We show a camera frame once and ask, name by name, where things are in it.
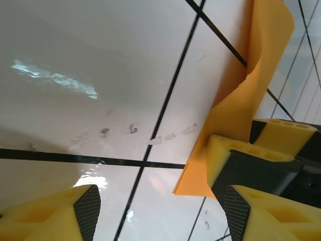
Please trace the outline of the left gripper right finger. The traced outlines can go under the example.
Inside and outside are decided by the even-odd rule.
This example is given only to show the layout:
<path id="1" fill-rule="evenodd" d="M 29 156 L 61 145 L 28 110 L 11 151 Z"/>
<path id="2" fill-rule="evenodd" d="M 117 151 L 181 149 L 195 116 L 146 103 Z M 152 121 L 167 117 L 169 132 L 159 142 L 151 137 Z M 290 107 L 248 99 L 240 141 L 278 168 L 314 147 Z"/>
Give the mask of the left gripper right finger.
<path id="1" fill-rule="evenodd" d="M 320 209 L 249 187 L 226 189 L 232 240 L 320 240 Z"/>

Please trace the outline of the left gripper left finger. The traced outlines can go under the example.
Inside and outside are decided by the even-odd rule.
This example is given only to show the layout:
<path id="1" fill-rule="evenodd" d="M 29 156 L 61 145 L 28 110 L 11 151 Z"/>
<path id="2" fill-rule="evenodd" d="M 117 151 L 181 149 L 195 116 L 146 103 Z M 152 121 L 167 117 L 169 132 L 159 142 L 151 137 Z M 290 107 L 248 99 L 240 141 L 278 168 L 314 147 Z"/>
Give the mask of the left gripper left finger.
<path id="1" fill-rule="evenodd" d="M 101 198 L 88 184 L 1 210 L 1 240 L 93 240 Z"/>

